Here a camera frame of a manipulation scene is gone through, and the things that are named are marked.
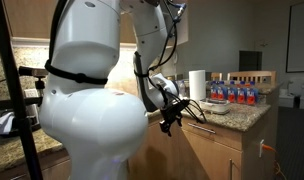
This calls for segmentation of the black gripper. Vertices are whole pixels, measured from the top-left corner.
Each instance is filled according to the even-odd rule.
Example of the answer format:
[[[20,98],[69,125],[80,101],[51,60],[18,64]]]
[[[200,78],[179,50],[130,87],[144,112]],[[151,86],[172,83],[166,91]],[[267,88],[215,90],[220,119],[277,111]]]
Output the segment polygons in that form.
[[[177,123],[179,126],[182,125],[181,111],[189,105],[188,100],[180,100],[179,102],[172,103],[169,107],[161,110],[163,120],[159,122],[161,131],[167,133],[168,137],[172,137],[175,133]]]

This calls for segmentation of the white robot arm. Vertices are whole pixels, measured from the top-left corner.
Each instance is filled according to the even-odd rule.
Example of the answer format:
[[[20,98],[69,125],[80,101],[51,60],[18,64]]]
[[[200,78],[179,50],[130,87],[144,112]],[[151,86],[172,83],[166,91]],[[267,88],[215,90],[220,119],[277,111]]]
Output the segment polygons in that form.
[[[119,59],[124,13],[136,36],[137,95],[105,86]],[[188,100],[179,98],[175,82],[149,73],[169,30],[160,0],[58,0],[39,119],[67,150],[70,180],[126,180],[127,160],[144,139],[149,113],[161,112],[164,133],[180,121]]]

